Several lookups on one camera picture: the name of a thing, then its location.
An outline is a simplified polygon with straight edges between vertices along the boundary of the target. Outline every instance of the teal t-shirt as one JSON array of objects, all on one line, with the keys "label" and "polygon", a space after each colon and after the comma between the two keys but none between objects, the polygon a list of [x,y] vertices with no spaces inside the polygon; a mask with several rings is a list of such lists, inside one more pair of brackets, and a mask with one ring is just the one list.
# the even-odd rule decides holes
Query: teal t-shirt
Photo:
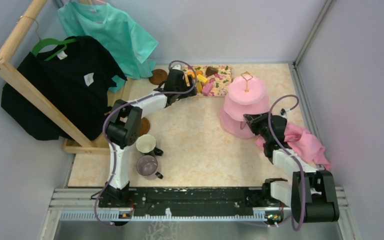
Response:
[{"label": "teal t-shirt", "polygon": [[[143,27],[126,12],[111,6],[67,2],[58,10],[58,17],[68,36],[91,36],[112,55],[124,74],[132,79],[152,76],[156,62],[147,60],[158,45]],[[125,81],[118,76],[111,87],[118,91]]]}]

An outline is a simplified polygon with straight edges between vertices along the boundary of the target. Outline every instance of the mug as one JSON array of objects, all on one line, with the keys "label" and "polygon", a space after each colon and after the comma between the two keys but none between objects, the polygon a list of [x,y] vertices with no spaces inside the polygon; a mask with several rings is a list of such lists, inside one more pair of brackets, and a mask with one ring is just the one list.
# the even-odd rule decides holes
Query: mug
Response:
[{"label": "mug", "polygon": [[153,157],[162,156],[163,150],[157,148],[155,137],[149,134],[140,136],[136,140],[136,149],[143,155],[151,155]]},{"label": "mug", "polygon": [[155,178],[163,179],[164,177],[160,173],[161,165],[158,164],[157,159],[151,155],[145,155],[139,158],[136,163],[136,170],[148,180],[153,180]]}]

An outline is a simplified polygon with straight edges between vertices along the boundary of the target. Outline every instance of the green hanger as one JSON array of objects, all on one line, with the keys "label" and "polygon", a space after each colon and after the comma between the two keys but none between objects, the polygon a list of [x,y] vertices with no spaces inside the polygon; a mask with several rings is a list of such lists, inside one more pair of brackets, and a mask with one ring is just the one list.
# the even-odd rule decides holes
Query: green hanger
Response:
[{"label": "green hanger", "polygon": [[39,52],[46,46],[49,46],[49,45],[64,45],[63,48],[61,48],[60,50],[58,50],[57,52],[55,52],[54,54],[52,54],[51,56],[49,56],[48,58],[45,59],[45,61],[49,61],[50,59],[52,59],[53,57],[55,57],[57,54],[59,54],[60,52],[64,51],[67,49],[67,44],[70,44],[70,43],[74,43],[76,42],[77,39],[76,38],[71,38],[71,39],[67,39],[67,40],[63,40],[63,41],[60,41],[58,39],[55,39],[55,38],[45,38],[45,39],[41,39],[34,47],[33,49],[31,50],[31,53],[34,55],[34,56],[37,56],[39,54]]}]

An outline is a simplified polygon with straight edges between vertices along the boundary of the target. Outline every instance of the pink tray tier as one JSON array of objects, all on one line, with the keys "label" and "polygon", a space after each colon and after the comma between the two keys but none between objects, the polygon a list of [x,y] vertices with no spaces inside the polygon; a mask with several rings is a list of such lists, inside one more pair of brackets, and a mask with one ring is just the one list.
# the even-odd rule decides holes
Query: pink tray tier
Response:
[{"label": "pink tray tier", "polygon": [[245,122],[233,120],[229,114],[225,112],[223,107],[220,107],[218,114],[220,115],[221,126],[229,133],[241,139],[249,139],[255,137],[254,133]]},{"label": "pink tray tier", "polygon": [[270,110],[269,96],[265,95],[259,102],[249,105],[240,105],[230,98],[230,93],[227,93],[224,98],[224,111],[229,116],[236,120],[243,122],[245,121],[244,114],[263,114]]},{"label": "pink tray tier", "polygon": [[258,103],[264,96],[267,96],[264,80],[247,74],[244,76],[246,79],[250,79],[248,81],[248,92],[246,91],[247,81],[243,76],[235,77],[228,87],[230,98],[234,102],[240,105],[251,105]]}]

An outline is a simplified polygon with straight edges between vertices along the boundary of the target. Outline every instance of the black t-shirt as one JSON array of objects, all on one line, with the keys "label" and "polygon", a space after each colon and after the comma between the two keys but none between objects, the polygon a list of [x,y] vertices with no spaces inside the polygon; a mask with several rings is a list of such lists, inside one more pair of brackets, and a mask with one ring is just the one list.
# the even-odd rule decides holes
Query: black t-shirt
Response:
[{"label": "black t-shirt", "polygon": [[[108,107],[107,91],[115,87],[112,77],[127,80],[119,65],[96,39],[72,36],[77,41],[49,61],[55,49],[34,56],[31,52],[17,70],[64,114],[88,139],[102,131]],[[2,90],[1,107],[37,140],[70,138],[61,128],[8,83]]]}]

